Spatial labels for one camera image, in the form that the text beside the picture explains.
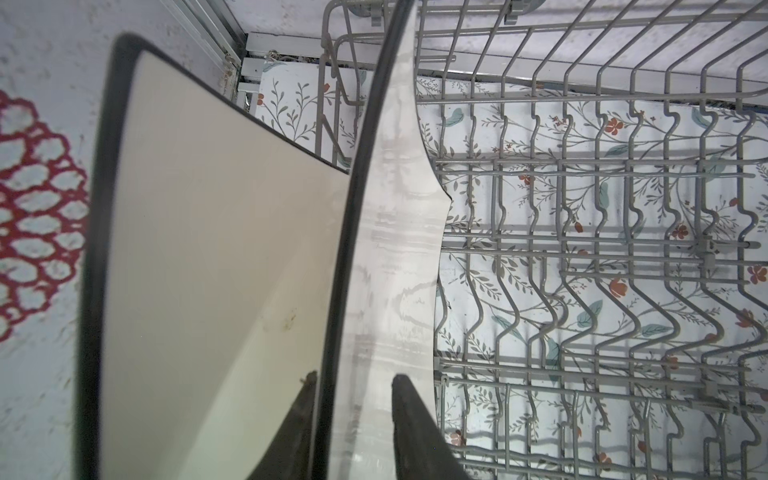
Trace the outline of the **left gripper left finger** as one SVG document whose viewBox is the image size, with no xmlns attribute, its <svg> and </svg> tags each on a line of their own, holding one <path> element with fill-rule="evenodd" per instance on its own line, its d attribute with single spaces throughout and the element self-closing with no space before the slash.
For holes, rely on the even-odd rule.
<svg viewBox="0 0 768 480">
<path fill-rule="evenodd" d="M 299 393 L 248 480 L 308 478 L 317 377 L 313 371 L 302 381 Z"/>
</svg>

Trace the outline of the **white square plate black rim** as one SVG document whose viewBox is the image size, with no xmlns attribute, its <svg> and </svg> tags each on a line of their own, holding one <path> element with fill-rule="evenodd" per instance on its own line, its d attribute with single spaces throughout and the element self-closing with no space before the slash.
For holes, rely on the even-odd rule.
<svg viewBox="0 0 768 480">
<path fill-rule="evenodd" d="M 105 83 L 78 479 L 245 479 L 321 367 L 349 177 L 144 38 Z"/>
</svg>

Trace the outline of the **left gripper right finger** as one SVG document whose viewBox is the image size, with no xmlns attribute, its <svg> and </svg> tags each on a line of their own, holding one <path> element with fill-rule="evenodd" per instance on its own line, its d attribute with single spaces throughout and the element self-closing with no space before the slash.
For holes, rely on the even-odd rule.
<svg viewBox="0 0 768 480">
<path fill-rule="evenodd" d="M 407 375 L 394 377 L 391 403 L 397 479 L 470 479 Z"/>
</svg>

